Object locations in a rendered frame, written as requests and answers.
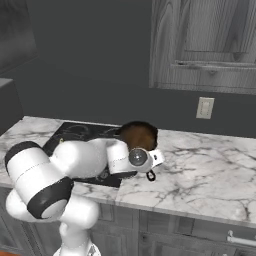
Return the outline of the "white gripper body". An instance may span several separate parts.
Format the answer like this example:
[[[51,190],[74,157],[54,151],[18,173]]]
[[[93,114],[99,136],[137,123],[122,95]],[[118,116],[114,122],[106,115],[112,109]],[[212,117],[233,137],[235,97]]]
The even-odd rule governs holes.
[[[159,149],[155,149],[149,152],[152,158],[152,166],[156,167],[164,163],[165,158],[163,153]]]

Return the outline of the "black pan with brown inside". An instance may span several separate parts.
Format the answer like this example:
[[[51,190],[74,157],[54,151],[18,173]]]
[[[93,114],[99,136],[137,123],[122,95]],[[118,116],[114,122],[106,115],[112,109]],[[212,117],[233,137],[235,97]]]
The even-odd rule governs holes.
[[[136,172],[145,173],[150,182],[156,180],[149,152],[157,149],[158,129],[143,121],[132,121],[118,129],[119,138],[128,147],[128,161]]]

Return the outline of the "grey drawer front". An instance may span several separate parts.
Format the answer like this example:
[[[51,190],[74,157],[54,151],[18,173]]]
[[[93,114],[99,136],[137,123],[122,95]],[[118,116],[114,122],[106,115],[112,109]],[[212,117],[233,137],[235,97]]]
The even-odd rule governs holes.
[[[228,231],[232,230],[235,237],[248,240],[256,240],[256,228],[249,228],[238,225],[230,225],[206,220],[194,220],[192,235],[212,241],[225,242],[233,245],[244,246],[230,243],[226,240]]]
[[[139,211],[139,230],[143,232],[163,235],[191,235],[193,226],[193,218]]]

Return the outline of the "grey cupboard door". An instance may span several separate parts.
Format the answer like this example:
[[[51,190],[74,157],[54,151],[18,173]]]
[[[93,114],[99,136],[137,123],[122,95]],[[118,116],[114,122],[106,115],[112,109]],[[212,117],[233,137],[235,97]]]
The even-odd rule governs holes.
[[[139,233],[139,256],[235,256],[236,249],[182,235]]]
[[[90,234],[102,256],[138,256],[139,211],[101,203]]]
[[[9,188],[0,187],[0,251],[34,256],[22,225],[7,213],[5,203],[9,192]]]

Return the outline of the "black hob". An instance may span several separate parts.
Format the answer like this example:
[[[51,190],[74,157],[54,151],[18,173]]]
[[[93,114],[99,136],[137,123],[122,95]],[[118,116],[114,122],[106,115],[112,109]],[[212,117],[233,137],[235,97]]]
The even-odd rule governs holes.
[[[51,156],[56,146],[63,141],[88,141],[98,137],[115,138],[117,135],[118,127],[64,122],[44,144],[43,150],[48,156]],[[75,178],[74,181],[113,188],[119,188],[121,184],[119,178],[110,174],[108,167],[105,167],[102,173],[97,177]]]

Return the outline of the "dark grey appliance block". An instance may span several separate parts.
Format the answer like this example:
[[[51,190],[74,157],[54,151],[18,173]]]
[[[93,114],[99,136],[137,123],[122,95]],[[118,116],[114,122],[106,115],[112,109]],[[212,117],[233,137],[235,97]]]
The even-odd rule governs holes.
[[[24,117],[12,79],[0,78],[0,136]]]

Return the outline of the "grey range hood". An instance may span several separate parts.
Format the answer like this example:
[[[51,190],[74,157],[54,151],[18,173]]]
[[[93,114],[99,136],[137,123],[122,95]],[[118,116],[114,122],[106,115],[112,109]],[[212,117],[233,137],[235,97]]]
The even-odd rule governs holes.
[[[0,0],[0,74],[37,56],[27,0]]]

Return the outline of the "grey wooden wall cupboard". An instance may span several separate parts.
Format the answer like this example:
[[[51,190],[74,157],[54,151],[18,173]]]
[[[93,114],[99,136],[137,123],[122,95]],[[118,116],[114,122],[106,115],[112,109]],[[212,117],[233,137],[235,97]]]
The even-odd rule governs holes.
[[[152,0],[149,86],[256,95],[256,0]]]

